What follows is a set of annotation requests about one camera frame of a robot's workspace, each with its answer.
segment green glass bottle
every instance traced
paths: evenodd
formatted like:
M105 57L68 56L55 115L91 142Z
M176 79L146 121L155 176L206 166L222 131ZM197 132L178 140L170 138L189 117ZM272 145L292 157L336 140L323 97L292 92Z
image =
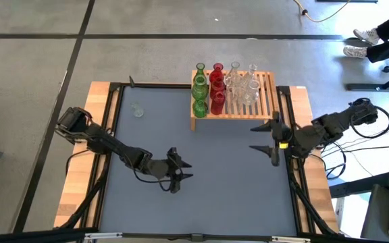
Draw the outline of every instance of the green glass bottle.
M197 118L203 118L207 116L208 105L205 101L194 101L193 114Z
M196 75L194 76L193 78L193 83L196 82L196 79L200 76L200 77L203 77L203 79L207 80L207 77L205 76L205 74L203 73L203 70L205 69L205 64L203 63L198 63L196 64L196 68L197 68L197 73Z
M205 98L207 98L208 94L208 86L207 86L207 79L199 76L194 81L194 84L192 86L192 96L197 101L204 101Z

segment gray table surface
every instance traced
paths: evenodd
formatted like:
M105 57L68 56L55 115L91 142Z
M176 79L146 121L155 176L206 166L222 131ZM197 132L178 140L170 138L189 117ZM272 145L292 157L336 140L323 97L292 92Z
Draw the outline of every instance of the gray table surface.
M145 114L134 117L130 104ZM197 120L190 130L190 91L126 88L116 137L163 159L175 146L192 165L176 194L139 182L113 155L101 232L295 236L283 155L279 167L249 148L269 144L268 133L250 132L260 121ZM151 176L140 175L146 180Z

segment white sneaker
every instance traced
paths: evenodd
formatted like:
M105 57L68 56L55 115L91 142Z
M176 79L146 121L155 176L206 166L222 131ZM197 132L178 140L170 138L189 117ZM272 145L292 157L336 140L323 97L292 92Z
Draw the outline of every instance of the white sneaker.
M347 57L366 58L367 57L367 47L345 46L343 48L343 53Z
M367 41L372 45L376 45L380 40L378 33L376 32L376 28L364 31L354 29L354 35L358 37L358 39Z

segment red glass bottle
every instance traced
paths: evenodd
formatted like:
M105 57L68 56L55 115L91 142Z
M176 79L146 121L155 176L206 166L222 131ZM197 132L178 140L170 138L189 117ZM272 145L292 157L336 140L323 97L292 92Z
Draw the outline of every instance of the red glass bottle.
M224 79L224 75L222 73L223 65L221 63L214 64L214 71L212 71L209 75L209 83L214 83L217 79Z
M218 78L215 82L212 82L211 84L211 89L209 91L209 97L212 99L214 95L219 92L223 91L226 87L226 85L223 82L223 78Z
M223 111L225 96L223 91L217 91L214 94L213 102L211 104L211 113L214 115L220 115Z

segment gray floor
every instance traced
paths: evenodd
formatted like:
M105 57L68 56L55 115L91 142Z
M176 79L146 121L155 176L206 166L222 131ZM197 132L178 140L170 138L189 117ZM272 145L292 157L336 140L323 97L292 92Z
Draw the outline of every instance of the gray floor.
M87 0L0 1L0 33L77 33ZM314 18L341 3L303 1ZM292 0L101 0L87 33L342 34L371 28L389 18L389 0L350 3L336 17L314 24L300 19ZM0 40L0 233L8 232L20 194L63 80L74 40ZM84 40L63 111L83 106L91 81L190 82L202 61L256 63L276 73L279 85L307 86L313 114L346 108L369 97L389 107L389 93L347 92L351 82L383 83L389 63L343 57L343 42L330 40ZM54 138L33 201L27 230L53 225L70 144Z

